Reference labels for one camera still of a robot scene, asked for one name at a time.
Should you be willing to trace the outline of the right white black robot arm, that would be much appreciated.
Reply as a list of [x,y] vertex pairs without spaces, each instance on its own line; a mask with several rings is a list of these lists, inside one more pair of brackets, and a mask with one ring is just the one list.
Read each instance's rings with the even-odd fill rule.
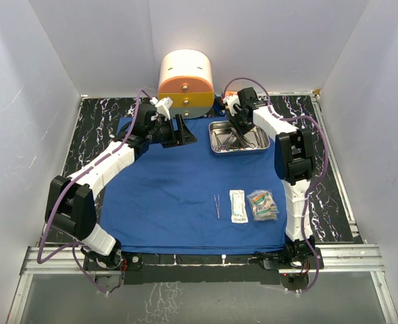
[[274,169],[286,201],[285,244],[278,261],[298,268],[313,255],[314,237],[309,224],[307,189],[315,169],[312,134],[278,117],[260,102],[255,90],[244,88],[222,99],[226,116],[239,134],[263,130],[274,141]]

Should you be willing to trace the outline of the long white green pouch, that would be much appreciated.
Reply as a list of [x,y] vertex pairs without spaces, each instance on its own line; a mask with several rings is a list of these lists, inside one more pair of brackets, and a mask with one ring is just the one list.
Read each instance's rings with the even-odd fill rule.
[[230,210],[231,221],[237,224],[248,223],[248,216],[245,206],[245,192],[243,190],[231,190],[230,197]]

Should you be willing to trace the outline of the blue surgical cloth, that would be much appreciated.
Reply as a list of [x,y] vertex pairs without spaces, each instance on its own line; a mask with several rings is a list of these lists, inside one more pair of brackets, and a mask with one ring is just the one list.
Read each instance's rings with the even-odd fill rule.
[[[284,188],[274,170],[274,148],[253,155],[218,157],[209,141],[211,119],[190,119],[197,142],[174,148],[153,144],[105,188],[101,227],[124,252],[252,254],[284,246]],[[275,220],[231,221],[231,190],[267,190]],[[214,195],[220,195],[217,219]]]

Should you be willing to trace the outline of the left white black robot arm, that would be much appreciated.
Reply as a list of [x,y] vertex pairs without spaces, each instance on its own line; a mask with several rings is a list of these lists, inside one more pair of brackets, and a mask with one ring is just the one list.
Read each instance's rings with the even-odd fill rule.
[[171,106],[169,97],[138,103],[132,120],[100,155],[81,170],[68,176],[58,175],[50,183],[46,228],[54,227],[72,237],[88,258],[106,269],[120,266],[122,245],[98,224],[95,198],[123,169],[144,155],[150,145],[168,149],[197,141],[182,116],[170,113]]

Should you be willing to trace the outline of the steel instrument tray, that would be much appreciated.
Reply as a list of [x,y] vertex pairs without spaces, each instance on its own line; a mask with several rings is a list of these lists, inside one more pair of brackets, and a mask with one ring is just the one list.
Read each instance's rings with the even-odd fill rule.
[[212,122],[209,140],[213,154],[219,157],[259,154],[270,147],[270,139],[262,129],[254,127],[241,134],[229,121]]

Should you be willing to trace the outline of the green clear supply packet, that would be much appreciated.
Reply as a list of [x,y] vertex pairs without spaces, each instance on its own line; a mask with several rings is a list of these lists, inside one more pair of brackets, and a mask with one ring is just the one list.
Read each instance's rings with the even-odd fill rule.
[[256,221],[263,220],[270,215],[271,204],[269,194],[260,192],[259,194],[250,194],[247,197],[253,218]]

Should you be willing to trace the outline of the white blue supply packet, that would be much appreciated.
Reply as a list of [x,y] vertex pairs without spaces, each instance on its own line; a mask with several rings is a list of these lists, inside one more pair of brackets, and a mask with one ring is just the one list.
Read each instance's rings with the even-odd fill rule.
[[272,218],[279,213],[270,191],[255,190],[247,196],[247,199],[251,212],[256,219]]

